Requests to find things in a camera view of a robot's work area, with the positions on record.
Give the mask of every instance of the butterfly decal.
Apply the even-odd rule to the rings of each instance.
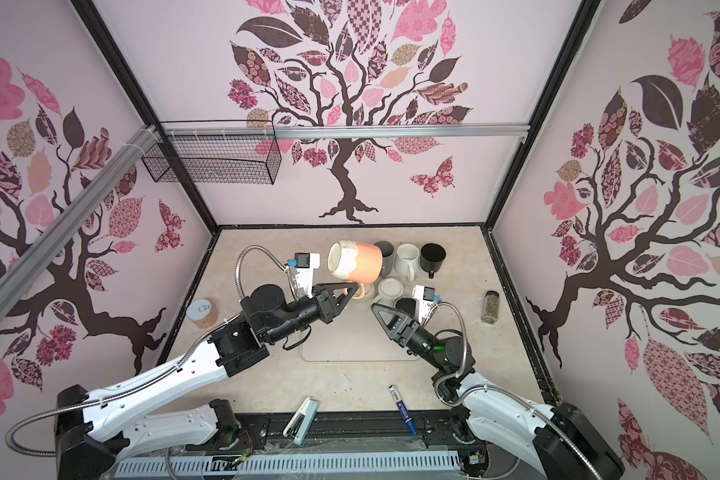
[[[434,192],[440,190],[441,186],[454,186],[454,176],[451,173],[451,170],[454,168],[452,159],[453,157],[446,158],[445,161],[440,164],[440,167],[438,167],[438,172],[434,174],[434,176],[414,175],[413,177],[411,177],[411,180],[416,185],[423,186],[424,192],[430,194],[432,198],[434,198]]]
[[[157,237],[157,243],[155,244],[155,252],[165,250],[169,246],[176,248],[181,245],[181,236],[177,233],[177,230],[181,230],[182,220],[178,214],[172,214],[170,208],[160,200],[160,216],[163,217],[163,223],[166,228],[163,233]]]

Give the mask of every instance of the black mug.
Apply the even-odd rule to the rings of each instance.
[[[422,254],[419,257],[419,265],[429,278],[434,278],[434,273],[440,270],[445,260],[445,248],[437,244],[426,244],[422,247]]]

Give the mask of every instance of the beige tabletop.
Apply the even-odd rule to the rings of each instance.
[[[320,268],[315,283],[339,282],[326,269],[330,246],[337,240],[374,243],[391,242],[418,246],[441,244],[447,257],[430,280],[419,270],[415,284],[432,286],[443,301],[456,305],[466,322],[474,368],[486,378],[517,394],[541,402],[533,370],[504,298],[496,270],[477,226],[305,228],[288,230],[225,230],[202,277],[196,299],[210,300],[220,318],[240,312],[235,288],[235,264],[248,245],[261,245],[278,259],[293,258],[296,252],[318,253]],[[402,278],[405,285],[411,285]],[[254,250],[242,264],[242,287],[246,294],[259,285],[274,283],[290,299],[286,275],[266,255]],[[488,290],[501,294],[499,320],[494,325],[480,321],[483,297]],[[214,398],[228,398],[236,412],[293,412],[310,396],[320,410],[391,410],[394,402],[387,390],[395,384],[410,409],[446,408],[434,395],[435,373],[424,360],[408,356],[393,343],[371,313],[372,299],[352,300],[330,324],[312,324],[312,334],[295,350],[284,351],[282,341],[268,346],[269,357],[234,377],[197,389],[162,408],[171,411],[193,408]],[[458,329],[456,315],[441,308],[428,325],[434,333]],[[182,355],[202,333],[185,320],[170,352]],[[299,339],[299,333],[290,342]]]

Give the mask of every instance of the white mug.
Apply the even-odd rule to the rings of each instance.
[[[416,266],[418,265],[418,248],[416,245],[403,244],[398,247],[398,253],[394,258],[394,269],[401,275],[405,275],[409,282],[416,277]]]

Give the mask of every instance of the tree decal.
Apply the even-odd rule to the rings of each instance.
[[[271,115],[278,125],[460,124],[471,108],[451,104],[468,85],[445,83],[458,58],[435,61],[451,51],[457,37],[450,15],[442,18],[447,2],[383,3],[389,5],[384,8],[389,9],[391,17],[382,14],[382,0],[321,0],[299,5],[285,2],[288,12],[280,2],[249,1],[264,14],[289,14],[295,26],[274,16],[251,18],[240,26],[238,33],[253,34],[267,47],[250,48],[237,44],[237,39],[231,43],[235,63],[250,84],[243,79],[232,80],[229,98],[240,108],[250,110],[249,124],[260,120],[262,112],[264,119]],[[342,5],[346,5],[348,20],[340,24],[336,20]],[[395,17],[392,38],[379,38],[385,23]],[[248,33],[241,34],[240,39]],[[438,37],[427,40],[432,33]],[[407,38],[408,42],[388,53],[398,38]],[[295,58],[277,51],[294,45],[304,48]],[[260,104],[264,101],[274,109],[263,110]],[[437,107],[421,108],[424,111],[420,112],[420,103]],[[378,209],[358,198],[346,165],[350,159],[376,162],[382,151],[390,160],[402,162],[401,154],[420,154],[440,144],[433,138],[397,138],[394,145],[374,138],[278,143],[281,151],[291,151],[294,164],[304,159],[314,168],[329,166],[341,186],[343,197],[320,217],[344,212],[348,220],[359,224],[363,221],[355,217],[355,212]],[[261,148],[263,152],[268,150],[269,144]],[[422,185],[428,194],[452,185],[452,160],[441,161],[447,163],[447,170],[441,166],[436,175],[416,175],[410,180]]]
[[[710,16],[717,42],[720,12]],[[627,105],[619,90],[597,127],[585,124],[574,133],[574,159],[558,169],[561,181],[544,195],[551,214],[562,221],[551,233],[561,242],[566,265],[562,293],[553,310],[527,301],[541,321],[542,348],[548,339],[562,367],[559,330],[582,291],[593,290],[592,308],[603,307],[605,328],[615,330],[624,318],[618,328],[625,333],[630,371],[642,363],[658,393],[709,437],[707,392],[720,413],[720,327],[682,309],[720,306],[720,294],[710,290],[720,284],[720,72],[715,73],[720,60],[710,55],[710,70],[702,77],[703,52],[694,39],[672,38],[670,70],[679,84],[662,75],[638,78],[642,108]],[[688,84],[696,79],[699,84]],[[681,89],[692,93],[690,104],[684,104]],[[643,119],[655,135],[642,134]],[[677,133],[687,136],[688,148],[665,140],[679,144]],[[625,185],[625,178],[632,183]],[[710,246],[719,253],[703,254]],[[652,295],[655,287],[674,288],[676,294]],[[636,314],[643,317],[647,338],[634,328]],[[660,342],[657,332],[672,345]],[[684,346],[708,353],[674,350]],[[663,458],[692,471],[673,456],[650,454],[643,439],[622,437],[633,466]],[[701,477],[694,475],[688,478]]]
[[[15,89],[24,90],[10,84],[10,77],[10,65],[0,58],[0,89],[13,98],[22,97]],[[37,109],[29,114],[0,110],[0,120],[25,118],[8,130],[6,145],[13,155],[0,150],[0,278],[28,250],[36,236],[33,230],[42,234],[71,204],[71,187],[79,183],[85,188],[90,183],[84,172],[103,168],[112,155],[105,128],[86,140],[74,109],[61,116],[56,97],[44,84],[24,73],[22,80],[37,99]],[[53,181],[51,163],[61,167],[63,179]],[[165,334],[155,340],[151,333],[164,309],[140,324],[131,317],[98,312],[92,302],[92,295],[106,291],[106,277],[117,274],[106,258],[127,254],[136,246],[126,240],[141,216],[142,198],[127,197],[135,182],[134,167],[48,265],[53,283],[19,300],[10,310],[7,317],[23,320],[0,330],[0,336],[13,337],[3,358],[15,379],[42,390],[43,368],[68,360],[74,354],[74,344],[84,336],[110,333],[127,337],[135,355],[136,373],[141,371],[144,349],[155,350],[162,342]],[[180,221],[173,224],[180,226]],[[108,244],[96,243],[107,236],[115,238]]]

